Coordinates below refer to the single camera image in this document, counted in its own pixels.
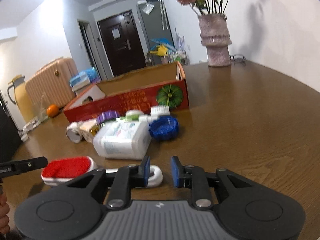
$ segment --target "wooden table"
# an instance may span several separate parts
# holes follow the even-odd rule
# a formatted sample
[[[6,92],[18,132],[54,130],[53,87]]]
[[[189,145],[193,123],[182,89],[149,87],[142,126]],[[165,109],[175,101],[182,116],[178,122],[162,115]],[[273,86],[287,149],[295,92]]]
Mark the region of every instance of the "wooden table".
[[[207,64],[184,67],[190,110],[174,112],[180,123],[174,141],[152,141],[151,163],[164,173],[158,188],[134,189],[132,198],[161,200],[189,196],[175,189],[170,157],[206,171],[226,167],[298,200],[307,220],[299,239],[320,236],[320,94],[308,86],[266,67],[246,62],[232,67],[208,68]],[[15,159],[46,156],[49,161],[89,155],[104,167],[129,163],[105,160],[87,142],[71,143],[65,136],[63,114],[30,133]],[[4,190],[12,207],[43,187],[40,171],[7,178]]]

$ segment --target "red cardboard box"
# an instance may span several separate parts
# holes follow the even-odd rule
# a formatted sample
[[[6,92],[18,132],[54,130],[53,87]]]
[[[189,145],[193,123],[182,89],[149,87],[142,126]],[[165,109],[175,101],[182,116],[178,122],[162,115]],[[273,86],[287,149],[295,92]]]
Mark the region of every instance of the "red cardboard box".
[[[158,105],[168,105],[171,111],[189,108],[186,78],[179,62],[145,67],[92,84],[63,113],[69,122],[79,122],[108,110],[121,116],[130,109],[149,114],[151,107]]]

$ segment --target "red bristles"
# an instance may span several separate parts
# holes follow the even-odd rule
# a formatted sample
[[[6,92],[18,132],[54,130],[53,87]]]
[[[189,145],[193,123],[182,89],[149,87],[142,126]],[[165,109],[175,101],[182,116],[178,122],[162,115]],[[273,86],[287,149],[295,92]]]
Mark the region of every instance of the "red bristles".
[[[88,157],[52,161],[42,171],[44,178],[75,178],[86,173],[91,165]]]

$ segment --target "purple bottle cap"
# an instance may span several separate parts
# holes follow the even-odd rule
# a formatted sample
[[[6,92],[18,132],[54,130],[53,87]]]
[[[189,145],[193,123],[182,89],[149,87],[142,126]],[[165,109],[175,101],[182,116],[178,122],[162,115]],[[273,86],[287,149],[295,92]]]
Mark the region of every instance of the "purple bottle cap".
[[[106,111],[101,113],[98,117],[97,117],[97,122],[103,123],[105,121],[111,120],[111,119],[116,119],[120,117],[118,111]]]

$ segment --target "finger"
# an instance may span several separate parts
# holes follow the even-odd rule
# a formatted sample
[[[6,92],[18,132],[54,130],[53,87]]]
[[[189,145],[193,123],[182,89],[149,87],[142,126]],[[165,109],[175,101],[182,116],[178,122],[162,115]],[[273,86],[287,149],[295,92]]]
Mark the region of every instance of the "finger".
[[[0,233],[3,234],[3,235],[6,235],[10,232],[10,227],[9,225],[6,225],[4,228],[1,228],[0,229]]]
[[[4,206],[7,203],[7,195],[4,192],[1,196],[0,196],[0,205]]]
[[[8,204],[5,204],[4,206],[0,207],[0,218],[3,218],[6,214],[9,213],[9,211],[10,207]]]
[[[0,228],[5,228],[9,224],[9,217],[4,216],[0,219]]]

